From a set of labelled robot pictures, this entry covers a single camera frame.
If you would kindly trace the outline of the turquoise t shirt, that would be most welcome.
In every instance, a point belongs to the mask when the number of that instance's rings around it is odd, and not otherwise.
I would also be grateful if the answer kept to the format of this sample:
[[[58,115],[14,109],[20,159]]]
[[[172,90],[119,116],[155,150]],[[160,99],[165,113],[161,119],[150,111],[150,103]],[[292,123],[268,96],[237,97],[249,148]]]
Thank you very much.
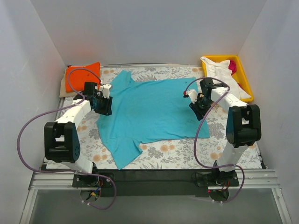
[[[194,138],[196,132],[199,138],[210,137],[208,124],[198,128],[190,100],[183,97],[187,85],[197,88],[194,78],[136,82],[131,75],[123,70],[111,82],[112,114],[96,122],[118,169],[142,153],[141,143]]]

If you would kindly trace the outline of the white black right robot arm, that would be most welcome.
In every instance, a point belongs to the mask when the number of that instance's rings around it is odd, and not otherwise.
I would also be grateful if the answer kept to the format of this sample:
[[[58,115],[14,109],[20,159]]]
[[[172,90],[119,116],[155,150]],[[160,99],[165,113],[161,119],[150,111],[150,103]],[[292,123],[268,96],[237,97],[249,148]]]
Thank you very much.
[[[186,88],[183,96],[191,100],[189,107],[203,125],[214,106],[219,105],[228,114],[226,123],[227,143],[222,155],[214,162],[208,179],[216,185],[228,185],[236,181],[237,163],[248,147],[261,139],[260,108],[249,105],[232,93],[223,81],[203,77],[200,81],[201,92]]]

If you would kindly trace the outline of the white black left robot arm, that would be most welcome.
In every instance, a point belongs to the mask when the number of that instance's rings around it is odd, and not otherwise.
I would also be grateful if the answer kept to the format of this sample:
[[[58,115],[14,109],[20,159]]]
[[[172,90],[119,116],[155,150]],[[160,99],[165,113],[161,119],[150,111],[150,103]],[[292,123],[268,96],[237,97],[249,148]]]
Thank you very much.
[[[90,187],[102,185],[104,178],[97,173],[95,163],[81,153],[77,128],[91,111],[105,116],[112,114],[111,88],[111,84],[86,82],[84,90],[74,97],[72,107],[44,126],[46,159],[67,166],[76,173],[79,182]]]

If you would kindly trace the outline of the orange folded t shirt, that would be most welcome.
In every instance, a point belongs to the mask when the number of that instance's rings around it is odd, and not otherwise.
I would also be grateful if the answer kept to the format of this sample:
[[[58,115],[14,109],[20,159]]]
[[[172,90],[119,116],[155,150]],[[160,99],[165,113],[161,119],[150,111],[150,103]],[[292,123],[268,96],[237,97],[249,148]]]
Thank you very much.
[[[73,92],[70,87],[67,76],[71,73],[70,82],[76,91],[83,91],[85,82],[100,83],[100,62],[95,62],[86,66],[69,66],[65,73],[65,91],[67,93]]]

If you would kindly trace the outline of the beige folded t shirt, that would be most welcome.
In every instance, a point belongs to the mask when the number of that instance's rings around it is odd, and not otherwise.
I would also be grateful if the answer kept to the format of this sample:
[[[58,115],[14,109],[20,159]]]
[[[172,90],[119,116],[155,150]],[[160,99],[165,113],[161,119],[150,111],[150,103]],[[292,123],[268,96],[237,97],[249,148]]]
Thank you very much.
[[[59,97],[60,98],[74,97],[77,95],[75,92],[66,92],[66,87],[65,87],[66,77],[65,76],[66,75],[64,74],[63,78],[61,80]]]

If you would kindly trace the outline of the white t shirt in bin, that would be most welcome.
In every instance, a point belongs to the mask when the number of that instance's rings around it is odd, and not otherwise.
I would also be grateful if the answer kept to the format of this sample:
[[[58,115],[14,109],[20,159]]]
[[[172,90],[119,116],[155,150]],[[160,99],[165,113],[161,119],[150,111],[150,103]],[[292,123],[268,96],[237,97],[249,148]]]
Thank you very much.
[[[221,62],[214,62],[211,59],[202,56],[200,58],[202,63],[206,66],[206,77],[213,77],[225,82],[231,89],[230,93],[239,99],[249,99],[251,96],[242,89],[242,87],[233,78],[233,69],[230,69],[231,60],[222,60]]]

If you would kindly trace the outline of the floral patterned table mat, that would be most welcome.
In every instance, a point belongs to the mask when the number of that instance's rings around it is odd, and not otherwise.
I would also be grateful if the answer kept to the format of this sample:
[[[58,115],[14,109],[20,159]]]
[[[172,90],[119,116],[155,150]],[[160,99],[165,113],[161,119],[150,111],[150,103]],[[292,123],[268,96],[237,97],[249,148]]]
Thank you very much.
[[[137,82],[157,81],[171,78],[203,76],[199,66],[154,66],[146,67],[102,67],[101,79],[111,82],[122,70],[130,71]],[[88,113],[77,128],[81,153],[93,161],[98,168],[115,169],[111,153],[102,144],[96,125],[98,114]],[[226,144],[227,113],[220,106],[215,106],[207,117],[210,138],[198,139],[197,157],[205,165],[211,166],[223,152]],[[126,166],[127,169],[199,169],[193,155],[193,140],[163,140],[149,144],[140,144],[142,154]],[[261,169],[260,152],[257,145],[252,145],[238,161],[243,169]]]

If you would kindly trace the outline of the yellow plastic bin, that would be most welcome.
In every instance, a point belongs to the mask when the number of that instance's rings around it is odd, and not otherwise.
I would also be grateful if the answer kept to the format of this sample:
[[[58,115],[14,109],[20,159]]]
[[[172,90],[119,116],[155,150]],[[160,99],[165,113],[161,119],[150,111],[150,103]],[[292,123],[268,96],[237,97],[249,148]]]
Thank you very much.
[[[242,87],[242,89],[245,90],[251,96],[251,98],[249,98],[249,99],[241,99],[241,100],[245,103],[249,103],[249,102],[253,101],[253,99],[254,99],[253,93],[251,91],[250,85],[248,83],[247,77],[246,77],[245,72],[242,67],[242,63],[238,56],[236,56],[236,55],[213,55],[213,56],[205,56],[205,57],[211,59],[214,62],[221,62],[222,60],[227,60],[227,59],[231,59],[231,60],[235,61],[236,66],[237,66],[237,71],[233,75],[233,78]],[[202,69],[204,72],[204,76],[206,76],[206,66],[204,63],[202,63]]]

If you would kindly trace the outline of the magenta t shirt in bin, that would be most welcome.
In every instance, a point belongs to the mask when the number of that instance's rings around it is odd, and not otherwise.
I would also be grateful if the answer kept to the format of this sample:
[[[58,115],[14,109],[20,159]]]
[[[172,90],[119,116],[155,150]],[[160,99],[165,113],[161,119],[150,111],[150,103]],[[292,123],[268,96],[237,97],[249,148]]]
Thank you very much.
[[[230,92],[236,96],[238,99],[242,98],[242,90],[240,85],[237,83],[237,81],[233,78],[233,75],[236,73],[237,71],[237,66],[235,61],[233,60],[229,60],[229,65],[228,65],[228,69],[231,72],[230,75],[230,79],[229,79],[229,86],[231,88]]]

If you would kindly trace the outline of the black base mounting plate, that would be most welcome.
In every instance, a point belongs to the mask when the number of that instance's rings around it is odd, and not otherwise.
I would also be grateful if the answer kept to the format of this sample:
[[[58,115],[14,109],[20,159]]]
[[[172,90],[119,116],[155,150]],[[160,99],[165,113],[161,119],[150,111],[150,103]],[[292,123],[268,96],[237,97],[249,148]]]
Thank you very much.
[[[237,187],[235,171],[225,174],[211,169],[97,169],[97,176],[74,175],[72,187],[101,187],[102,197],[198,196],[208,197],[208,188]]]

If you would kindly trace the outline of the aluminium frame rail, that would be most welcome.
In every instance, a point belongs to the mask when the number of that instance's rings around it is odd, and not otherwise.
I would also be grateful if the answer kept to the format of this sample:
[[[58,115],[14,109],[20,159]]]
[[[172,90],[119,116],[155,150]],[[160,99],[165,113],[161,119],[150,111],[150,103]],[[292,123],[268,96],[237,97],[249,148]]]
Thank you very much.
[[[274,170],[246,169],[243,189],[278,189],[280,184]],[[34,173],[31,179],[31,189],[72,189],[74,174],[62,173]]]

